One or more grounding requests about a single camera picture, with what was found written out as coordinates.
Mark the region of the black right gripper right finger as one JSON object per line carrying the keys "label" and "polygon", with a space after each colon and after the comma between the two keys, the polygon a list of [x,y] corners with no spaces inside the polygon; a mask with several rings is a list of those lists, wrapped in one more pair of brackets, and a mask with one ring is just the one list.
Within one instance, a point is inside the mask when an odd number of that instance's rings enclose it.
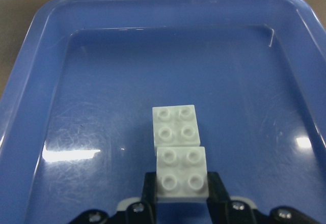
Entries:
{"label": "black right gripper right finger", "polygon": [[207,173],[209,197],[207,207],[212,223],[254,223],[250,205],[242,200],[232,200],[216,172]]}

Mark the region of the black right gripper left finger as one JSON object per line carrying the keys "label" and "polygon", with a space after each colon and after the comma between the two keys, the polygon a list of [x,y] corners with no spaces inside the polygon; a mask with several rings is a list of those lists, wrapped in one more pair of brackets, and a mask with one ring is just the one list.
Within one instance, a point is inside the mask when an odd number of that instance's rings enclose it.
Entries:
{"label": "black right gripper left finger", "polygon": [[148,172],[140,200],[131,203],[125,211],[126,223],[156,223],[156,194],[156,172]]}

